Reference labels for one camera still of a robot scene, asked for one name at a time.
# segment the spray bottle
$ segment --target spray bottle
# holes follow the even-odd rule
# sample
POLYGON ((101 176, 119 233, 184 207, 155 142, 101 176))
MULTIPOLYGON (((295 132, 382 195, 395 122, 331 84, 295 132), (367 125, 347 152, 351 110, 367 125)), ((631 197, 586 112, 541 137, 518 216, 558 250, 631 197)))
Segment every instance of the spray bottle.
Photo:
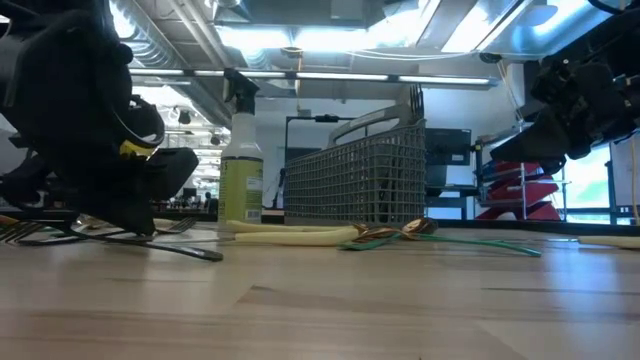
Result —
POLYGON ((231 142, 222 151, 220 223, 260 223, 262 216, 262 151, 256 144, 255 95, 258 85, 234 69, 224 70, 225 102, 235 99, 231 142))

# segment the ceiling light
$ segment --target ceiling light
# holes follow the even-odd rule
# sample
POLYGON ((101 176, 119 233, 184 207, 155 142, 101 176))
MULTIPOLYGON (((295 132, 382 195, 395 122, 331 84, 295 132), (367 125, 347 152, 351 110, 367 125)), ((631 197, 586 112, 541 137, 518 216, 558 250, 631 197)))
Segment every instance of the ceiling light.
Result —
POLYGON ((193 151, 195 151, 196 155, 200 156, 200 155, 207 155, 207 154, 219 154, 222 152, 222 150, 219 149, 193 149, 193 151))
POLYGON ((191 81, 174 81, 174 80, 145 80, 143 85, 171 85, 171 86, 189 86, 191 81))
POLYGON ((389 75, 309 73, 309 72, 299 72, 297 77, 298 79, 369 80, 369 81, 385 81, 389 79, 389 75))
POLYGON ((500 23, 500 25, 495 27, 491 31, 491 33, 489 33, 489 35, 487 35, 487 37, 478 46, 475 47, 475 49, 478 51, 484 51, 495 39, 498 38, 498 36, 500 36, 500 34, 502 34, 504 29, 506 29, 509 25, 511 25, 511 23, 513 23, 513 21, 517 19, 518 16, 520 16, 520 14, 522 14, 522 12, 532 2, 533 0, 524 0, 523 2, 521 2, 520 5, 518 5, 515 9, 513 9, 511 14, 509 14, 507 18, 500 23))
POLYGON ((127 19, 124 14, 118 9, 116 4, 109 2, 111 8, 111 15, 113 15, 113 25, 116 28, 116 32, 121 39, 128 39, 136 33, 136 27, 127 19))
POLYGON ((140 95, 145 101, 165 107, 187 107, 193 108, 191 100, 175 91, 170 86, 134 86, 132 93, 140 95))
POLYGON ((279 29, 234 29, 217 27, 222 43, 240 50, 279 49, 291 46, 289 36, 279 29))
POLYGON ((507 9, 510 12, 501 22, 502 15, 490 19, 483 4, 476 3, 453 32, 442 52, 467 53, 486 49, 532 2, 523 0, 515 8, 507 9))
POLYGON ((223 77, 224 71, 222 70, 196 70, 193 72, 195 76, 213 76, 213 77, 223 77))
POLYGON ((129 69, 133 76, 184 76, 184 70, 174 69, 129 69))
POLYGON ((398 81, 418 84, 489 85, 489 79, 439 76, 399 76, 398 81))
POLYGON ((453 32, 442 48, 442 52, 470 52, 489 31, 491 31, 489 14, 479 4, 476 4, 453 32))
POLYGON ((250 78, 284 79, 285 73, 281 71, 246 71, 241 70, 240 74, 250 78))
POLYGON ((209 131, 194 131, 194 130, 165 130, 167 135, 211 135, 209 131))
POLYGON ((425 31, 427 31, 427 27, 429 26, 431 19, 433 19, 433 15, 435 15, 436 10, 438 10, 440 1, 441 0, 429 0, 427 5, 422 8, 422 11, 418 16, 417 25, 410 26, 412 28, 415 28, 417 31, 414 30, 413 34, 409 35, 409 37, 407 38, 407 42, 409 44, 413 44, 414 46, 418 45, 425 31))
POLYGON ((375 44, 367 41, 364 29, 303 29, 294 46, 304 51, 337 52, 368 49, 375 44))

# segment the fluorescent light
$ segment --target fluorescent light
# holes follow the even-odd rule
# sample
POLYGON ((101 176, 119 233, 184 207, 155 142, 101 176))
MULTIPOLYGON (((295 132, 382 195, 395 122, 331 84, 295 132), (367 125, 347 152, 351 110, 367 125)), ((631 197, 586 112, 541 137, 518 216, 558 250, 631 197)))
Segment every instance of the fluorescent light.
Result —
POLYGON ((409 38, 407 39, 407 42, 409 44, 418 45, 418 42, 420 42, 420 39, 422 39, 422 35, 424 35, 424 32, 427 30, 431 19, 433 19, 433 15, 436 13, 436 10, 438 10, 440 1, 441 0, 429 0, 424 9, 422 9, 422 13, 420 14, 417 21, 418 24, 411 26, 415 26, 418 31, 414 31, 413 34, 409 36, 409 38))
POLYGON ((567 0, 556 0, 549 1, 548 5, 555 5, 558 8, 558 11, 551 17, 551 19, 547 20, 544 24, 540 24, 538 26, 533 27, 533 32, 540 36, 546 35, 549 32, 555 30, 558 25, 562 24, 566 19, 572 17, 578 12, 584 11, 589 8, 591 5, 588 1, 567 1, 567 0))
POLYGON ((279 49, 291 46, 289 36, 277 29, 234 29, 217 27, 222 43, 240 50, 279 49))
POLYGON ((172 87, 164 85, 157 86, 134 86, 133 94, 140 95, 143 99, 151 104, 165 107, 182 106, 193 108, 193 103, 187 97, 182 96, 172 87))
POLYGON ((171 80, 145 80, 144 85, 170 85, 170 86, 188 86, 191 81, 171 81, 171 80))
POLYGON ((438 76, 399 76, 398 81, 421 84, 489 85, 489 79, 438 76))
POLYGON ((116 4, 109 1, 109 7, 111 8, 111 15, 113 15, 113 25, 116 28, 116 32, 121 39, 128 39, 136 33, 136 27, 127 19, 124 14, 118 9, 116 4))
POLYGON ((386 81, 389 79, 389 75, 309 73, 309 72, 299 72, 297 77, 298 79, 370 80, 370 81, 386 81))
POLYGON ((502 34, 504 29, 506 29, 507 26, 511 25, 511 23, 515 19, 517 19, 518 16, 520 16, 520 14, 522 14, 522 12, 532 2, 533 2, 533 0, 524 0, 522 3, 520 3, 520 5, 518 5, 515 9, 513 9, 511 14, 509 14, 509 16, 507 16, 507 18, 504 19, 500 23, 500 25, 498 25, 496 28, 494 28, 493 31, 491 31, 491 33, 489 33, 489 35, 475 49, 479 50, 479 51, 484 51, 484 49, 486 49, 495 39, 497 39, 498 36, 500 36, 500 34, 502 34))
POLYGON ((240 74, 249 78, 284 79, 285 74, 281 71, 240 71, 240 74))
POLYGON ((476 4, 460 22, 442 52, 467 53, 475 49, 482 39, 491 31, 489 14, 476 4))
POLYGON ((222 70, 196 70, 193 72, 195 76, 212 76, 212 77, 223 77, 224 71, 222 70))
POLYGON ((184 130, 165 130, 164 132, 165 134, 168 135, 211 135, 210 131, 197 131, 197 130, 189 130, 189 129, 184 129, 184 130))
POLYGON ((184 76, 183 70, 174 69, 129 69, 133 76, 184 76))
POLYGON ((294 42, 294 46, 304 51, 317 52, 353 51, 374 45, 367 41, 367 31, 364 29, 303 29, 294 42))

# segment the wire basket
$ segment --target wire basket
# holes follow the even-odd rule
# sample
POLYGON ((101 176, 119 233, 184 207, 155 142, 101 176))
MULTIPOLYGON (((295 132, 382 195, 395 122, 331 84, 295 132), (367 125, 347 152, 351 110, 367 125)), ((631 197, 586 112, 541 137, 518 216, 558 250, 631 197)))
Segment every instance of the wire basket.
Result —
POLYGON ((424 215, 425 176, 424 120, 294 159, 285 222, 404 225, 424 215))

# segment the yellow part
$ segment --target yellow part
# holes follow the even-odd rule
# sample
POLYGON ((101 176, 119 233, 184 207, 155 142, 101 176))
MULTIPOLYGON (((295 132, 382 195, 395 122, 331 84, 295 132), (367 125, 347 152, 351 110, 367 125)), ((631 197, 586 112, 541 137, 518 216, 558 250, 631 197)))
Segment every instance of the yellow part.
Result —
POLYGON ((1 225, 13 225, 19 223, 18 220, 14 218, 10 218, 8 216, 0 215, 0 224, 1 225))
POLYGON ((581 244, 640 249, 640 237, 634 236, 580 236, 578 240, 581 244))
POLYGON ((358 229, 344 228, 333 231, 320 232, 288 232, 288 233, 247 233, 236 234, 235 243, 239 244, 269 244, 287 246, 336 246, 347 241, 353 241, 360 236, 358 229))
POLYGON ((321 232, 340 229, 352 229, 353 226, 285 226, 285 225, 262 225, 249 224, 237 220, 227 220, 227 229, 234 233, 257 233, 257 232, 321 232))
POLYGON ((143 148, 129 140, 125 140, 122 145, 120 145, 120 155, 135 153, 138 155, 151 156, 154 150, 155 148, 143 148))

